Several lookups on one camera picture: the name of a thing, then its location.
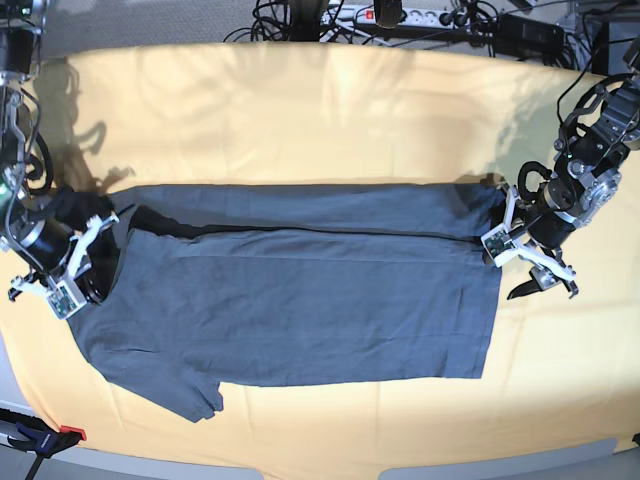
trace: cable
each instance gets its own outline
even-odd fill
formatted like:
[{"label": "cable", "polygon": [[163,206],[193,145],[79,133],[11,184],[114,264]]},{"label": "cable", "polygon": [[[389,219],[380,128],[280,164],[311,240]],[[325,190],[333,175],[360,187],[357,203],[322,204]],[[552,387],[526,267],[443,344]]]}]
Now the cable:
[{"label": "cable", "polygon": [[[569,86],[569,88],[567,88],[562,95],[560,95],[558,97],[558,101],[556,102],[556,116],[558,117],[558,121],[560,122],[560,127],[562,127],[562,124],[564,123],[564,120],[562,119],[562,115],[560,115],[560,103],[562,102],[562,99],[564,97],[567,96],[567,94],[580,82],[580,80],[582,80],[582,78],[585,76],[585,74],[587,73],[587,70],[589,69],[589,67],[591,66],[591,63],[593,62],[593,57],[604,47],[607,47],[609,45],[615,45],[617,43],[626,43],[626,42],[633,42],[635,40],[635,38],[625,38],[623,40],[613,40],[611,42],[607,42],[605,44],[600,45],[599,47],[597,47],[595,49],[595,51],[593,52],[593,54],[589,57],[589,61],[587,62],[587,64],[584,66],[584,68],[582,69],[582,72],[580,72],[580,75],[578,75],[578,78],[575,79],[575,81]],[[565,148],[567,146],[567,138],[564,139],[564,143],[565,143]]]},{"label": "cable", "polygon": [[[509,14],[512,14],[512,13],[518,13],[518,12],[522,12],[522,11],[527,11],[527,12],[529,12],[530,10],[533,10],[534,8],[541,8],[541,7],[546,7],[546,6],[549,6],[549,5],[558,5],[558,4],[561,4],[561,3],[571,3],[572,1],[573,1],[573,0],[554,0],[554,1],[552,1],[552,2],[539,3],[539,4],[534,5],[534,6],[532,6],[532,7],[527,7],[527,8],[517,8],[517,9],[514,9],[514,10],[509,10],[509,11],[507,11],[507,12],[502,12],[501,14],[499,14],[499,15],[497,15],[497,16],[495,16],[495,17],[492,17],[492,19],[493,19],[493,20],[498,20],[500,17],[502,17],[502,16],[504,16],[504,15],[509,15]],[[410,40],[406,40],[406,41],[404,41],[404,42],[396,43],[396,44],[395,44],[395,45],[393,45],[393,46],[394,46],[394,47],[402,47],[402,46],[404,46],[404,45],[408,45],[408,44],[413,43],[413,42],[419,42],[419,41],[423,41],[423,40],[428,40],[428,39],[430,39],[430,38],[435,38],[435,37],[438,37],[438,36],[440,36],[440,35],[450,34],[452,31],[453,31],[453,32],[455,32],[456,30],[466,30],[466,28],[467,28],[467,27],[471,27],[471,26],[477,25],[477,24],[479,24],[479,23],[481,23],[481,22],[472,22],[471,24],[466,25],[466,26],[464,26],[464,27],[461,27],[461,28],[459,28],[459,29],[446,30],[446,31],[442,31],[442,32],[435,32],[435,33],[431,33],[431,34],[429,34],[429,35],[425,35],[425,36],[423,36],[423,37],[412,38],[412,39],[410,39]]]},{"label": "cable", "polygon": [[[283,19],[277,17],[277,12],[275,7],[283,6]],[[273,18],[265,16],[261,13],[261,10],[269,8]],[[289,18],[288,18],[288,5],[287,0],[274,0],[271,2],[267,2],[261,4],[261,0],[256,0],[255,7],[251,12],[251,15],[255,19],[253,25],[250,27],[251,41],[283,41],[289,38]],[[275,27],[276,31],[270,31],[265,24]]]},{"label": "cable", "polygon": [[[495,7],[493,7],[491,4],[489,4],[487,2],[476,1],[475,3],[476,4],[477,3],[487,4],[487,5],[491,6],[497,12]],[[491,15],[489,13],[487,13],[485,10],[483,10],[482,8],[475,7],[475,11],[476,11],[476,18],[477,18],[477,14],[480,14],[486,19],[487,28],[488,29],[483,32],[481,29],[477,29],[475,27],[472,27],[472,30],[480,31],[481,33],[483,33],[484,37],[489,37],[489,41],[487,42],[487,53],[489,54],[490,57],[495,58],[496,57],[496,47],[495,47],[496,22],[493,20]]]},{"label": "cable", "polygon": [[376,36],[375,35],[371,35],[369,38],[367,38],[364,42],[362,42],[362,45],[366,45],[367,43],[375,40]]},{"label": "cable", "polygon": [[475,3],[477,3],[478,5],[486,5],[487,7],[491,8],[493,10],[493,12],[495,13],[495,18],[498,18],[500,16],[500,13],[498,12],[498,9],[496,7],[494,7],[493,5],[491,5],[489,2],[485,2],[484,0],[478,0]]},{"label": "cable", "polygon": [[338,5],[338,10],[336,10],[336,13],[333,15],[333,17],[331,18],[331,21],[329,22],[328,30],[331,30],[333,26],[336,25],[336,22],[338,21],[338,15],[340,15],[340,12],[342,11],[342,7],[344,6],[344,1],[345,0],[340,1],[340,5]]},{"label": "cable", "polygon": [[231,32],[230,34],[228,34],[226,37],[224,37],[224,40],[222,40],[222,43],[226,43],[227,40],[229,40],[229,38],[231,38],[232,35],[235,35],[236,33],[240,33],[243,32],[245,30],[248,30],[247,33],[251,33],[251,27],[242,27],[242,28],[236,28],[233,32]]},{"label": "cable", "polygon": [[51,158],[51,152],[49,152],[49,147],[47,147],[44,138],[38,132],[36,135],[36,143],[38,144],[38,148],[40,149],[40,153],[42,155],[42,164],[44,166],[44,185],[40,188],[31,188],[29,187],[29,193],[34,197],[42,197],[47,195],[49,191],[51,191],[51,185],[53,185],[53,160]]},{"label": "cable", "polygon": [[38,259],[31,255],[31,253],[23,248],[22,245],[20,245],[16,237],[13,235],[13,232],[11,231],[11,214],[13,213],[13,207],[16,204],[18,193],[20,192],[20,186],[24,183],[24,179],[27,174],[27,168],[25,164],[20,164],[20,169],[21,171],[18,176],[18,181],[16,182],[13,195],[11,195],[11,200],[9,201],[9,208],[7,209],[7,213],[4,216],[4,230],[6,232],[6,239],[11,245],[11,248],[13,248],[16,252],[21,252],[22,254],[24,254],[29,260],[31,260],[31,262],[33,262],[32,266],[34,268],[39,270],[40,273],[46,274],[44,267],[38,261]]},{"label": "cable", "polygon": [[38,132],[40,130],[40,120],[42,119],[42,107],[40,106],[40,103],[38,102],[38,100],[36,100],[36,97],[31,95],[24,88],[22,88],[21,90],[22,90],[22,94],[25,97],[27,97],[29,100],[31,100],[33,104],[36,106],[36,112],[37,112],[36,122],[33,125],[33,129],[31,130],[31,137],[29,137],[29,142],[27,143],[27,146],[24,152],[24,158],[28,158],[28,156],[31,154],[31,150],[33,150],[33,145],[36,141],[36,138],[38,137]]},{"label": "cable", "polygon": [[369,38],[369,40],[371,40],[372,42],[377,42],[380,45],[384,45],[385,47],[392,47],[393,45],[391,45],[389,42],[382,40],[380,38],[377,38],[375,35],[369,35],[365,32],[363,32],[362,30],[358,30],[356,28],[353,28],[349,25],[347,25],[346,23],[343,23],[341,21],[336,21],[336,25],[338,25],[340,28],[344,28],[345,30],[348,30],[350,32],[352,32],[354,35],[358,34],[361,37],[367,37]]},{"label": "cable", "polygon": [[240,35],[238,35],[236,38],[234,38],[234,39],[233,39],[233,42],[232,42],[232,43],[237,42],[238,40],[240,40],[241,38],[246,37],[247,35],[251,35],[251,32],[244,32],[244,33],[241,33]]},{"label": "cable", "polygon": [[439,50],[441,48],[450,47],[451,42],[441,43],[440,45],[433,45],[432,47],[423,48],[423,50]]}]

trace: gray floor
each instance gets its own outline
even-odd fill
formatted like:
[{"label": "gray floor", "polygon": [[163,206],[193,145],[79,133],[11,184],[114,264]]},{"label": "gray floor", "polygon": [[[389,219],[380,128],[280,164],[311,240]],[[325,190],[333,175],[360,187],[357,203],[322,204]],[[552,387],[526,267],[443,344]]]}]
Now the gray floor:
[{"label": "gray floor", "polygon": [[[615,440],[605,440],[582,447],[545,452],[522,457],[438,467],[392,469],[382,473],[379,480],[638,480],[640,478],[640,449],[611,455]],[[25,478],[34,456],[0,445],[2,479]],[[529,472],[512,475],[512,472]],[[156,478],[125,475],[67,462],[46,460],[36,480],[148,480]],[[262,476],[255,470],[216,468],[197,474],[185,473],[185,480],[257,480]]]},{"label": "gray floor", "polygon": [[[367,5],[372,0],[347,0]],[[498,10],[513,10],[508,0],[490,0]],[[250,26],[255,0],[53,0],[43,41],[45,57],[136,45],[221,42],[231,31]],[[451,8],[450,0],[404,0],[405,6]],[[533,10],[529,18],[557,22],[568,3]],[[424,48],[425,44],[412,45]],[[445,46],[485,55],[465,44]]]}]

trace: black cable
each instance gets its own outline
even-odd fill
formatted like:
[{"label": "black cable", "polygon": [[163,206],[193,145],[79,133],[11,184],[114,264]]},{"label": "black cable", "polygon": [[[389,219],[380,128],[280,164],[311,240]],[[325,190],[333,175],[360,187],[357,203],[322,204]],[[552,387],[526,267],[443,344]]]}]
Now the black cable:
[{"label": "black cable", "polygon": [[331,21],[329,22],[329,27],[327,28],[327,30],[331,30],[332,28],[335,28],[337,25],[337,21],[338,21],[338,15],[340,15],[340,12],[342,11],[342,7],[344,6],[344,1],[345,0],[341,0],[340,1],[340,5],[338,5],[338,10],[336,10],[336,13],[333,15],[333,17],[331,18]]},{"label": "black cable", "polygon": [[[275,11],[275,7],[280,5],[284,6],[283,21],[280,21],[280,19],[277,18],[277,13]],[[269,8],[271,10],[273,14],[273,18],[261,14],[261,10],[266,8]],[[287,18],[288,7],[287,7],[286,0],[274,0],[264,4],[261,4],[261,0],[256,0],[256,5],[253,11],[251,12],[251,14],[255,19],[255,22],[251,26],[252,41],[257,41],[257,40],[282,41],[288,38],[290,25],[288,24],[288,18]],[[269,28],[265,26],[265,24],[271,27],[275,27],[276,31],[274,32],[270,31]]]},{"label": "black cable", "polygon": [[31,253],[29,253],[28,250],[26,250],[25,248],[22,247],[22,245],[20,245],[20,243],[18,242],[18,240],[14,236],[13,232],[11,231],[11,217],[12,217],[12,213],[13,213],[13,208],[14,208],[14,206],[16,204],[16,200],[18,199],[18,193],[20,192],[20,186],[23,184],[24,179],[26,177],[25,168],[26,167],[24,167],[22,169],[22,171],[20,172],[20,174],[18,175],[18,181],[16,182],[16,188],[15,188],[15,190],[13,192],[13,195],[11,196],[11,200],[9,201],[9,208],[7,209],[7,213],[5,214],[5,217],[4,217],[5,238],[9,242],[9,245],[11,245],[11,248],[13,248],[16,251],[16,253],[22,252],[29,260],[31,260],[31,262],[28,262],[31,267],[33,267],[38,272],[46,275],[46,270],[42,266],[42,263],[40,263],[37,258],[35,258],[33,255],[31,255]]},{"label": "black cable", "polygon": [[245,30],[248,30],[247,33],[251,33],[251,27],[236,28],[233,32],[231,32],[226,37],[224,37],[224,40],[222,40],[222,43],[225,43],[227,40],[229,40],[236,33],[240,33],[240,32],[243,32]]},{"label": "black cable", "polygon": [[236,38],[234,38],[234,39],[232,40],[232,43],[237,42],[238,40],[240,40],[241,38],[246,37],[247,35],[251,35],[251,32],[249,31],[249,32],[241,33],[240,35],[238,35]]},{"label": "black cable", "polygon": [[282,24],[282,30],[281,30],[281,34],[283,36],[282,40],[288,40],[289,39],[289,32],[291,30],[291,20],[289,18],[289,1],[288,0],[284,0],[283,2],[283,6],[282,6],[282,22],[280,22]]},{"label": "black cable", "polygon": [[[351,30],[351,39],[349,40],[349,43],[350,43],[350,44],[352,44],[352,43],[353,43],[353,41],[354,41],[354,39],[355,39],[355,37],[356,37],[356,28],[355,28],[355,24],[356,24],[356,22],[357,22],[357,20],[358,20],[358,17],[360,16],[360,14],[361,14],[362,12],[364,12],[365,10],[368,10],[368,9],[370,9],[370,8],[373,8],[373,6],[374,6],[373,4],[371,4],[371,5],[367,5],[367,6],[362,7],[362,8],[361,8],[361,9],[359,9],[358,11],[356,11],[356,14],[355,14],[355,15],[354,15],[354,17],[353,17],[353,30]],[[376,37],[376,35],[371,35],[371,37],[369,37],[369,38],[370,38],[371,40],[373,40],[375,37]]]},{"label": "black cable", "polygon": [[36,133],[36,144],[42,154],[42,164],[44,165],[44,185],[40,188],[29,188],[29,193],[34,197],[42,197],[47,195],[53,185],[53,160],[51,158],[51,152],[49,147],[40,135],[40,132]]},{"label": "black cable", "polygon": [[[569,88],[567,88],[562,95],[560,95],[558,97],[558,101],[556,102],[556,116],[558,117],[558,122],[560,122],[560,126],[562,127],[562,124],[564,123],[564,120],[562,119],[562,115],[560,115],[560,103],[562,102],[562,99],[564,97],[567,96],[567,94],[580,82],[580,80],[582,80],[582,78],[585,76],[585,74],[587,73],[587,70],[589,69],[589,67],[591,66],[591,63],[593,62],[593,57],[603,48],[609,46],[609,45],[615,45],[617,43],[626,43],[626,42],[633,42],[635,40],[635,38],[625,38],[623,40],[613,40],[611,42],[607,42],[605,44],[600,45],[599,47],[597,47],[595,49],[595,51],[593,52],[593,54],[591,54],[591,56],[589,57],[589,61],[587,62],[587,64],[584,66],[584,68],[582,69],[582,72],[580,72],[580,75],[578,75],[578,78],[575,79],[575,81],[569,86]],[[564,140],[565,143],[565,148],[567,146],[567,139],[565,138]]]},{"label": "black cable", "polygon": [[491,8],[495,14],[495,18],[498,18],[500,16],[500,12],[498,12],[498,9],[491,5],[489,2],[485,2],[484,0],[477,0],[475,3],[477,3],[478,5],[486,5],[487,7]]},{"label": "black cable", "polygon": [[422,50],[440,50],[441,48],[446,48],[446,47],[450,47],[451,46],[451,42],[444,42],[441,43],[439,45],[433,45],[431,47],[425,47]]},{"label": "black cable", "polygon": [[527,178],[529,178],[530,173],[537,173],[544,180],[549,181],[551,180],[551,174],[553,172],[535,160],[525,162],[522,167],[520,167],[520,172],[518,172],[518,181],[516,183],[518,185],[520,197],[527,203],[531,203],[538,197],[538,195],[540,195],[539,189],[536,192],[532,192],[527,188]]},{"label": "black cable", "polygon": [[[571,3],[572,1],[573,0],[554,0],[554,1],[551,1],[551,2],[539,3],[539,4],[534,5],[532,7],[517,8],[517,9],[514,9],[514,10],[509,10],[507,12],[502,12],[501,14],[499,14],[499,15],[497,15],[495,17],[492,17],[492,18],[493,18],[493,20],[498,20],[500,17],[502,17],[504,15],[509,15],[509,14],[512,14],[512,13],[518,13],[518,12],[522,12],[522,11],[529,12],[530,10],[533,10],[534,8],[541,8],[541,7],[546,7],[546,6],[549,6],[549,5],[558,5],[558,4],[561,4],[561,3]],[[404,45],[408,45],[409,43],[428,40],[430,38],[435,38],[435,37],[438,37],[440,35],[450,34],[451,32],[455,32],[457,30],[466,30],[467,27],[471,27],[471,26],[476,25],[478,23],[481,23],[481,22],[473,22],[470,25],[466,25],[464,27],[461,27],[461,28],[458,28],[458,29],[455,29],[455,30],[446,30],[446,31],[442,31],[442,32],[435,32],[435,33],[431,33],[429,35],[425,35],[423,37],[412,38],[412,39],[406,40],[404,42],[396,43],[395,45],[393,45],[393,47],[402,47]]]},{"label": "black cable", "polygon": [[485,10],[483,10],[480,7],[476,7],[476,13],[482,15],[486,21],[487,21],[487,30],[483,31],[483,36],[484,37],[488,37],[489,41],[487,42],[487,52],[489,54],[490,57],[495,58],[496,57],[496,46],[495,46],[495,32],[497,30],[497,25],[496,22],[493,20],[493,18],[491,17],[491,15],[489,13],[487,13]]},{"label": "black cable", "polygon": [[58,189],[53,198],[42,210],[29,210],[27,212],[27,219],[30,222],[35,223],[54,217],[56,212],[60,208],[60,205],[68,202],[74,194],[75,192],[73,191],[73,189],[69,187],[62,187]]}]

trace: wire bundle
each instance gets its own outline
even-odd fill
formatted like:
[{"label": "wire bundle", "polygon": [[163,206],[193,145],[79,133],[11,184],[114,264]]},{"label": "wire bundle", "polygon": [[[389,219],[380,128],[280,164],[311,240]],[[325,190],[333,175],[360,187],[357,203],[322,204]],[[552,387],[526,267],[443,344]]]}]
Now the wire bundle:
[{"label": "wire bundle", "polygon": [[[557,5],[562,3],[570,3],[572,0],[553,0],[546,3],[539,3],[534,7],[526,9],[530,11],[535,8],[547,5]],[[616,4],[613,8],[601,12],[592,10],[584,14],[582,20],[588,15],[598,16],[603,13],[610,13],[618,7],[638,0],[623,0]],[[355,28],[353,20],[363,15],[366,10],[373,5],[363,5],[361,9],[356,11],[353,19],[340,19],[340,12],[343,9],[345,0],[341,0],[337,5],[331,5],[325,14],[321,30],[321,42],[346,42],[350,44],[366,45],[376,43],[388,47],[402,47],[415,42],[437,41],[446,32],[435,32],[419,38],[404,40],[398,43],[391,43],[389,38],[372,35]],[[474,34],[486,37],[484,42],[470,42],[472,46],[478,47],[487,45],[487,52],[490,57],[495,57],[495,38],[500,19],[503,15],[521,12],[525,9],[514,9],[510,11],[499,12],[489,1],[486,0],[452,0],[452,15],[463,15],[469,21],[459,29],[471,31]],[[253,24],[250,27],[239,28],[234,30],[224,39],[224,42],[237,42],[248,40],[252,42],[260,41],[287,41],[291,35],[291,11],[288,0],[256,0],[255,7],[252,11]],[[435,45],[421,46],[425,50],[435,50],[446,48],[450,42],[443,42]],[[561,56],[542,54],[534,57],[521,57],[518,61],[526,61],[536,58],[544,65],[554,66],[565,69],[579,70],[593,51],[593,47],[588,38],[579,36],[576,33],[568,32],[566,34],[565,45]]]},{"label": "wire bundle", "polygon": [[251,12],[254,22],[229,33],[223,42],[237,42],[249,37],[251,42],[283,42],[289,40],[291,12],[288,0],[256,0]]}]

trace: power strip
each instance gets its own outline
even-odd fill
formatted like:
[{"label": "power strip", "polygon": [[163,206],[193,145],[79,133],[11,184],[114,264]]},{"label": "power strip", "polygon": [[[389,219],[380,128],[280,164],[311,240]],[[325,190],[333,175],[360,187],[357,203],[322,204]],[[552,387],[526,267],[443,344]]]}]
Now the power strip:
[{"label": "power strip", "polygon": [[[336,0],[323,17],[329,25],[335,15]],[[500,16],[498,30],[491,35],[471,31],[471,21],[462,12],[448,12],[424,8],[405,8],[396,28],[384,29],[376,25],[375,11],[371,6],[343,5],[338,14],[339,22],[349,24],[359,32],[377,38],[425,38],[445,42],[469,42],[472,45],[494,43],[498,53],[512,56],[546,54],[562,57],[565,44],[564,30],[557,25],[530,20],[514,15]]]},{"label": "power strip", "polygon": [[[330,24],[335,10],[336,8],[333,8],[324,15],[325,25]],[[468,28],[471,22],[464,14],[446,10],[405,8],[401,22],[391,30],[376,25],[375,11],[371,6],[343,5],[338,20],[349,22],[362,32],[382,38],[385,34],[395,38],[417,38],[437,34],[434,40],[459,42],[477,40],[482,43],[486,41],[486,38],[471,33]]]}]

